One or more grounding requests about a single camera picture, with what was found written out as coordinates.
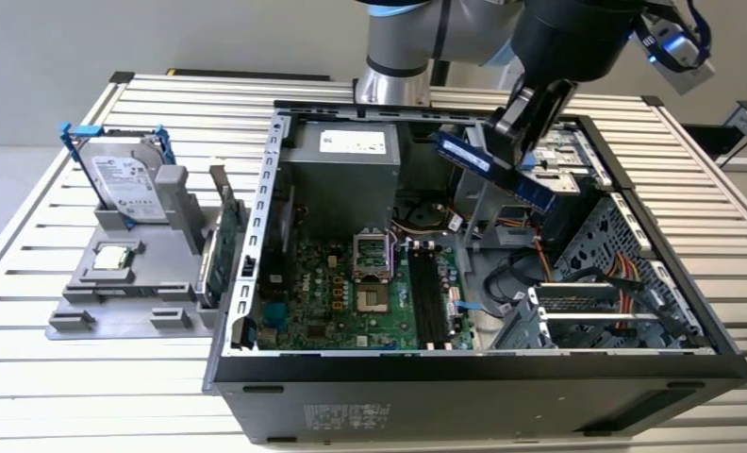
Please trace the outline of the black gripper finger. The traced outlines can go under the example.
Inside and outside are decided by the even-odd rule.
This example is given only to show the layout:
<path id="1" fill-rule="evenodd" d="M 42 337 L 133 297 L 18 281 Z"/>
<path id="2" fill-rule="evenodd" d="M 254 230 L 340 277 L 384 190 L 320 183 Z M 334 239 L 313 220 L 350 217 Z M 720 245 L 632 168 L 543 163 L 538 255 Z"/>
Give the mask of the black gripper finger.
<path id="1" fill-rule="evenodd" d="M 522 87 L 510 95 L 506 105 L 492 112 L 488 126 L 492 132 L 511 141 L 519 141 L 531 125 L 536 92 L 530 87 Z"/>
<path id="2" fill-rule="evenodd" d="M 576 89 L 578 83 L 564 79 L 531 87 L 532 94 L 518 122 L 516 163 L 523 161 L 524 155 L 534 150 L 539 140 L 546 136 L 555 118 L 567 106 Z"/>

